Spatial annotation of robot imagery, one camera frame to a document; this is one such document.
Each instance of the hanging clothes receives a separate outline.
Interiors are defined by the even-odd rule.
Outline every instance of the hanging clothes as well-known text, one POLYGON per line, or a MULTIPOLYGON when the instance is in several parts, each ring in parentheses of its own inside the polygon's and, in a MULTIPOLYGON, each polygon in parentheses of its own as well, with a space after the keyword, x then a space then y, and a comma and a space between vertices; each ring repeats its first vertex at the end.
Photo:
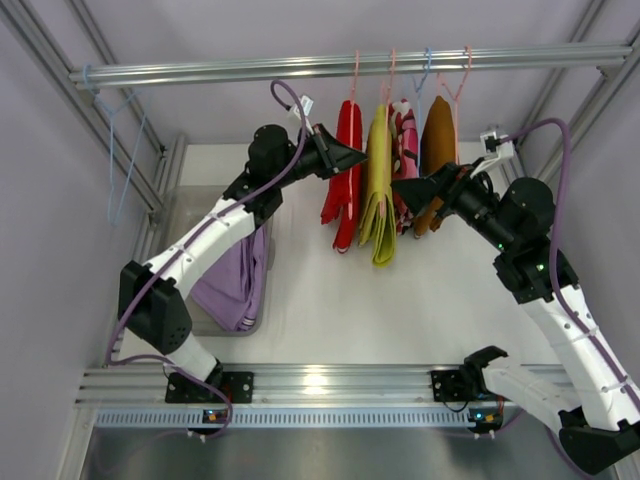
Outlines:
MULTIPOLYGON (((362 112, 357 103, 346 100, 340 108, 336 139, 356 150, 362 150, 362 112)), ((329 179, 329 192, 320 214, 325 225, 340 216, 340 226, 333 248, 340 253, 349 250, 360 218, 360 185, 362 165, 329 179)))
MULTIPOLYGON (((392 139, 393 180, 418 177, 418 129, 409 101, 402 99, 389 107, 389 128, 392 139)), ((396 233, 404 233, 412 223, 413 216, 400 198, 393 192, 396 216, 396 233)))
MULTIPOLYGON (((447 162, 456 161, 456 134, 451 115, 451 107, 441 96, 437 96, 429 109, 424 125, 421 141, 422 165, 421 175, 429 175, 437 171, 447 162)), ((442 219, 435 217, 442 206, 442 200, 435 198, 427 211, 415 219, 414 233, 416 238, 424 235, 428 229, 435 232, 440 228, 442 219)))
POLYGON ((246 331, 255 325, 268 251, 263 226, 227 250, 191 289, 191 298, 224 330, 246 331))
POLYGON ((367 140, 368 161, 363 171, 366 192, 360 220, 362 246, 373 240, 372 263, 386 267, 396 249, 395 214, 391 192, 391 132, 387 107, 378 106, 367 140))

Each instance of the gray bin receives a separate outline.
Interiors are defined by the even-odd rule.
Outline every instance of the gray bin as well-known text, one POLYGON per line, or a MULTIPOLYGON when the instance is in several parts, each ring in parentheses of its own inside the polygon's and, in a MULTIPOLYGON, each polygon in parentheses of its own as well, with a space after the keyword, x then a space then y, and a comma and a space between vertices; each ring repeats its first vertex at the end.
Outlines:
MULTIPOLYGON (((202 217, 211 211, 216 201, 222 196, 227 187, 222 186, 185 186, 177 187, 165 195, 165 210, 158 226, 159 241, 154 248, 152 255, 157 255, 175 242, 177 242, 185 233, 193 228, 202 217)), ((264 307, 264 295, 267 290, 268 273, 273 265, 275 253, 275 244, 271 238, 271 222, 265 225, 267 228, 267 236, 269 236, 269 253, 267 258, 267 269, 264 288, 262 289, 262 299, 260 302, 260 310, 256 316, 256 323, 251 330, 228 332, 223 330, 218 323, 205 312, 192 298, 189 296, 185 300, 189 315, 193 321, 193 333, 198 336, 220 336, 220 337, 243 337, 251 335, 262 323, 262 309, 264 307)))

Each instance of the purple garment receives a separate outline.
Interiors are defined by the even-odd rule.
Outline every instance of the purple garment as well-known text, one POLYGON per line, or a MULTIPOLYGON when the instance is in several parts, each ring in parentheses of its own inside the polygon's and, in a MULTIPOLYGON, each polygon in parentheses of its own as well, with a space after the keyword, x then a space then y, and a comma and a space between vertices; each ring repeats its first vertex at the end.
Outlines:
POLYGON ((191 297, 224 330, 250 330, 262 302, 267 268, 266 229, 225 252, 191 289, 191 297))

